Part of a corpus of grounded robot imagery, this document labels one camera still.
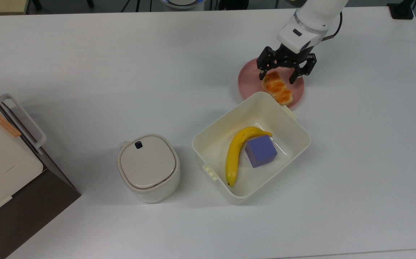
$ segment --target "banana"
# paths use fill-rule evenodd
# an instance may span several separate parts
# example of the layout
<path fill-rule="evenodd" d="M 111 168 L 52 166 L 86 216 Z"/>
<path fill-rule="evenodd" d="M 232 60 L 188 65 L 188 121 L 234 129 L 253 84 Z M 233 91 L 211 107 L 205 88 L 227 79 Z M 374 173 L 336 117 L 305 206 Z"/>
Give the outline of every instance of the banana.
<path fill-rule="evenodd" d="M 250 126 L 239 131 L 232 139 L 226 158 L 226 180 L 230 187 L 234 187 L 236 181 L 238 172 L 238 157 L 240 156 L 243 144 L 249 138 L 262 135 L 269 135 L 269 137 L 272 137 L 272 133 Z"/>

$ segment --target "purple cube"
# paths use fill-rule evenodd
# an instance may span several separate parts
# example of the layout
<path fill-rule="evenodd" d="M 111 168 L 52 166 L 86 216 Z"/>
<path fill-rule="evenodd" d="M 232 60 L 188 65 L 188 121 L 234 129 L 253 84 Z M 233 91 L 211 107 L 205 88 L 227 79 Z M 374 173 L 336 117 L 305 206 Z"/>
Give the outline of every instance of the purple cube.
<path fill-rule="evenodd" d="M 253 168 L 270 163 L 277 156 L 275 146 L 268 135 L 249 140 L 245 151 Z"/>

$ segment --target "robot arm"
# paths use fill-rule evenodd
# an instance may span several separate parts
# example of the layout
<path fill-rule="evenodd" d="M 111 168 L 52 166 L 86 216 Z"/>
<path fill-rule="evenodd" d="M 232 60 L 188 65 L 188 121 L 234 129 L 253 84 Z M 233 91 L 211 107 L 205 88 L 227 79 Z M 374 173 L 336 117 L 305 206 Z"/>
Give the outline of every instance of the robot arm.
<path fill-rule="evenodd" d="M 322 41 L 334 18 L 347 2 L 348 0 L 307 0 L 277 35 L 281 42 L 279 49 L 274 51 L 267 46 L 258 57 L 256 64 L 261 71 L 259 79 L 262 80 L 267 71 L 279 66 L 295 69 L 290 83 L 294 83 L 297 77 L 310 74 L 317 62 L 315 54 L 310 51 Z"/>

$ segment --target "black cable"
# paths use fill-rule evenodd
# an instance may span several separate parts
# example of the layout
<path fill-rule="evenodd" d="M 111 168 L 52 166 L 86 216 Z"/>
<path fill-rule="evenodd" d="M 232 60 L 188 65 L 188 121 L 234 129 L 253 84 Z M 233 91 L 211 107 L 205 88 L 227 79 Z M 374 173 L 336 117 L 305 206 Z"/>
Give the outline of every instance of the black cable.
<path fill-rule="evenodd" d="M 336 34 L 338 34 L 339 30 L 341 29 L 342 24 L 343 24 L 343 12 L 340 12 L 339 13 L 339 26 L 338 26 L 338 29 L 336 30 L 336 32 L 333 35 L 327 36 L 327 37 L 323 38 L 322 41 L 326 41 L 326 40 L 329 40 L 329 39 L 334 38 L 334 36 L 336 36 Z"/>
<path fill-rule="evenodd" d="M 139 4 L 141 3 L 141 0 L 137 0 L 137 4 L 136 4 L 136 13 L 139 12 Z"/>
<path fill-rule="evenodd" d="M 126 1 L 126 4 L 125 4 L 125 6 L 123 7 L 123 9 L 122 9 L 121 13 L 123 13 L 123 11 L 125 10 L 125 8 L 126 8 L 126 6 L 128 5 L 128 3 L 129 3 L 129 2 L 130 2 L 130 0 Z"/>

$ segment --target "container handle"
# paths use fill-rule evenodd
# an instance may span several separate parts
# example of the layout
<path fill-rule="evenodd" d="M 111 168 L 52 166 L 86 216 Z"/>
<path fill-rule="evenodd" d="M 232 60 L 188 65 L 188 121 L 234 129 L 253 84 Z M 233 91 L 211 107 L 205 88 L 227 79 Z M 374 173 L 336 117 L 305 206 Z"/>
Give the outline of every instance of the container handle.
<path fill-rule="evenodd" d="M 290 115 L 294 120 L 297 118 L 297 116 L 286 106 L 283 105 L 282 108 L 285 110 L 288 115 Z"/>
<path fill-rule="evenodd" d="M 6 100 L 12 100 L 14 102 L 14 104 L 19 108 L 19 110 L 22 111 L 22 113 L 24 114 L 24 116 L 26 116 L 26 118 L 29 120 L 30 123 L 32 123 L 32 125 L 34 126 L 34 128 L 40 133 L 40 139 L 33 143 L 32 139 L 30 137 L 28 137 L 27 139 L 31 142 L 31 144 L 34 146 L 35 149 L 37 149 L 37 151 L 39 150 L 39 148 L 45 144 L 46 142 L 46 135 L 45 133 L 42 131 L 42 129 L 40 129 L 40 127 L 35 123 L 35 121 L 30 117 L 30 115 L 26 112 L 26 110 L 24 110 L 24 108 L 22 108 L 22 106 L 19 104 L 19 102 L 17 102 L 13 96 L 11 96 L 10 94 L 5 94 L 5 95 L 1 95 L 0 96 L 0 102 L 3 103 Z"/>
<path fill-rule="evenodd" d="M 205 170 L 205 172 L 211 177 L 211 179 L 213 179 L 213 181 L 216 181 L 219 179 L 218 175 L 216 175 L 216 173 L 213 171 L 213 169 L 211 169 L 211 167 L 208 164 L 205 164 L 202 167 Z"/>

